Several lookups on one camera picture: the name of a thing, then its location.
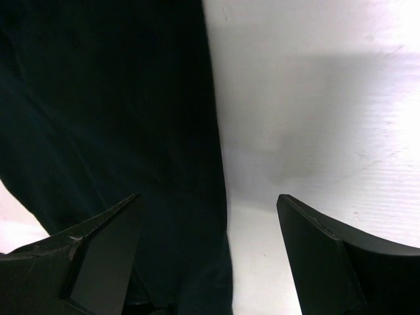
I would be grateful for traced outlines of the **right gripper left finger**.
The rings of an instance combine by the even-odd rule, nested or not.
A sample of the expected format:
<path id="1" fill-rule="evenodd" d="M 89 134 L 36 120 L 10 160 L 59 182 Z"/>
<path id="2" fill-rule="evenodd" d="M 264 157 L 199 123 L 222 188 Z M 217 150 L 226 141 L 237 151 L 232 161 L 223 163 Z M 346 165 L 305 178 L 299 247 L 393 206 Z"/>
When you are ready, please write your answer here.
<path id="1" fill-rule="evenodd" d="M 1 255 L 2 314 L 121 314 L 140 234 L 133 195 L 43 240 Z"/>

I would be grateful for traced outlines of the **black t shirt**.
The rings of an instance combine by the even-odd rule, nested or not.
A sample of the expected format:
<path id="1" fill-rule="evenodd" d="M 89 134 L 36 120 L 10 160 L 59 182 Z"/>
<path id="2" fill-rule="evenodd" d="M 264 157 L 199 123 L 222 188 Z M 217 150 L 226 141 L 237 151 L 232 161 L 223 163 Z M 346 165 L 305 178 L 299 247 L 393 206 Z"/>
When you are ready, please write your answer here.
<path id="1" fill-rule="evenodd" d="M 55 234 L 144 203 L 126 302 L 231 314 L 201 1 L 2 1 L 1 182 Z"/>

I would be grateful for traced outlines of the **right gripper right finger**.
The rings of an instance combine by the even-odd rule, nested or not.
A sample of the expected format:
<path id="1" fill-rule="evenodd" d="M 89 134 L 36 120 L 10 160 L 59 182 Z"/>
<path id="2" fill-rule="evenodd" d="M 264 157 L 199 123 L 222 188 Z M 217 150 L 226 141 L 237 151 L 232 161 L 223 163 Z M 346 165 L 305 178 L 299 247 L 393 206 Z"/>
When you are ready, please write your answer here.
<path id="1" fill-rule="evenodd" d="M 418 314 L 419 249 L 281 194 L 276 204 L 303 314 Z"/>

